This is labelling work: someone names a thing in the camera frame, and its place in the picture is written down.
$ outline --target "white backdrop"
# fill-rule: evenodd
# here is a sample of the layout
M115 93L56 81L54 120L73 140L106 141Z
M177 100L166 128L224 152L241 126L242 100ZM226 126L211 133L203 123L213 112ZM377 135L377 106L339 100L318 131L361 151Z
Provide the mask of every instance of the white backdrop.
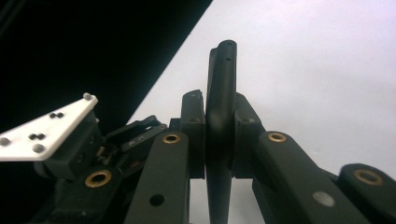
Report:
M237 91L268 131L337 175L360 162L396 178L396 1L215 0L130 122L169 123L185 92L205 97L209 52L226 39ZM192 180L190 222L208 220L205 181ZM251 181L233 180L229 223L263 223Z

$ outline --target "brass screw insert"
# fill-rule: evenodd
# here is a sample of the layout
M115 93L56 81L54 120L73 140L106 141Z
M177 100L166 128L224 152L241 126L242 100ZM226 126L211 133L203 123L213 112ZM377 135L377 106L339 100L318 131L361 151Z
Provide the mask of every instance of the brass screw insert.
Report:
M381 178L380 175L374 173L373 171L365 170L365 169L358 169L353 172L353 175L359 179L359 181L372 185L372 186L383 186L384 180Z
M268 134L268 138L273 142L286 142L286 136L281 133L270 133Z
M85 186L88 188L99 188L105 185L111 179L111 173L108 170L95 171L85 179Z
M171 133L171 134L166 135L163 138L163 141L167 144L174 144L174 143L180 141L180 137L176 134Z

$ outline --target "black plastic part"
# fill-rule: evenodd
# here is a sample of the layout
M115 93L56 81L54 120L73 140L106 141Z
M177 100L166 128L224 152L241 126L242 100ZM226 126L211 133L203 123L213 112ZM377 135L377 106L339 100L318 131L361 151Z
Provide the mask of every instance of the black plastic part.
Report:
M396 223L396 182L384 172L349 164L342 168L337 183L372 223Z
M179 132L158 135L124 223L189 223L189 183L187 135Z
M144 133L147 129L158 126L160 124L161 123L157 120L157 118L151 115L143 120L137 120L111 133L108 133L106 135L106 141L108 143L121 145L137 137L141 133Z
M121 150L124 153L120 161L144 161L149 155L155 137L160 133L166 132L166 130L165 124L152 127L145 133L123 144Z
M111 173L110 180L101 187L87 187L85 182L89 175L102 170ZM49 216L48 223L100 223L110 205L118 199L116 193L121 180L121 173L113 167L99 166L87 170L67 189Z
M206 184L210 223L228 222L234 148L236 43L210 51L206 96Z
M304 223L302 218L296 217L298 214L293 214L288 201L274 189L257 178L253 178L252 188L266 224Z
M140 166L144 165L144 161L146 159L143 159L143 160L137 159L138 157L141 157L141 155L140 154L135 155L134 153L131 153L131 152L126 153L120 157L120 159L116 163L115 167L117 167L122 172L122 175L124 177L127 177L129 174L129 171L133 170L134 167L136 167L136 166L140 167Z
M265 183L270 178L280 200L287 201L288 214L292 222L279 221L283 217L268 218L262 210L264 220L269 223L369 223L361 212L349 201L343 192L335 186L327 175L314 164L297 143L288 135L286 141L277 142L269 138L274 132L260 136L255 156L264 167L265 173L255 170L257 180ZM262 199L263 190L256 185L255 194ZM258 200L261 209L268 208L268 202Z
M73 180L92 165L101 145L102 135L95 115L90 112L44 164L54 176Z
M337 181L338 181L338 176L337 176L337 175L335 175L335 174L333 174L333 173L330 173L329 171L326 171L326 170L323 170L323 169L320 169L320 171L321 171L323 174L325 174L327 177L329 177L330 180L331 180L335 185L337 185Z
M257 145L259 136L265 132L265 129L262 127L259 116L244 95L236 94L235 106L233 177L253 178L254 174L251 168L253 147Z
M74 181L65 180L65 179L57 179L54 189L55 192L53 194L55 204L58 204L64 195L67 195L69 188L73 185Z
M120 193L122 193L123 196L123 203L122 206L127 206L127 209L129 207L129 204L131 203L132 198L134 197L134 191L136 190L137 184L139 182L140 175L142 174L143 168L145 167L146 162L145 161L139 161L139 162L133 162L130 164L128 167L124 167L122 170L122 184L120 186ZM125 214L122 214L122 220L120 223L125 218Z
M171 119L171 121L169 122L169 128L168 131L169 132L180 132L180 121L181 119Z
M40 209L35 216L32 217L29 223L36 224L36 223L48 223L46 220L50 216L52 210L55 206L55 199L53 195L50 195L48 199L41 205Z
M190 139L190 178L205 179L205 113L201 91L183 95L180 130Z
M46 177L48 179L55 178L55 175L52 174L50 169L46 166L46 164L43 161L34 161L33 167L38 175L42 177Z
M120 149L113 144L104 143L96 153L95 165L113 165L120 154Z

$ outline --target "black background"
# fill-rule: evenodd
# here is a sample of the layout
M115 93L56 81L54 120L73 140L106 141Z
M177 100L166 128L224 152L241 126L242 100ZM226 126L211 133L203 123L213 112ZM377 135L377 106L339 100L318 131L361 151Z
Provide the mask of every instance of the black background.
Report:
M84 92L99 99L102 133L125 125L209 4L26 1L0 21L0 133ZM53 190L30 162L0 162L0 184L1 223L28 221Z

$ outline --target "screw hole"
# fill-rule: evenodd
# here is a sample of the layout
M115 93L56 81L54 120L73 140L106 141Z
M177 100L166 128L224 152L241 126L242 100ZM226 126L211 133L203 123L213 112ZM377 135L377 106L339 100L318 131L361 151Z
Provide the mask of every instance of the screw hole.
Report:
M165 202L165 197L163 197L163 195L161 194L155 194L151 196L151 198L149 199L149 203L154 207L158 207L164 202Z
M180 141L180 137L176 134L168 134L163 138L163 141L167 144L173 144Z
M6 147L11 141L8 138L2 137L0 138L0 146Z
M37 135L35 135L35 133L32 133L29 135L30 140L35 140L36 138L37 138Z
M273 142L278 142L278 143L286 142L285 135L280 133L270 133L268 134L268 138Z
M89 188L99 188L105 185L111 179L111 173L108 170L96 171L85 179L85 186Z
M33 152L35 152L35 153L40 153L40 152L43 152L44 150L45 150L45 148L43 145L35 144L33 146Z
M38 140L43 140L46 137L46 135L44 135L43 133L40 133L37 138Z
M381 176L374 173L373 171L358 169L356 170L353 175L359 179L359 181L366 183L372 186L382 186L384 185L384 181L382 180Z

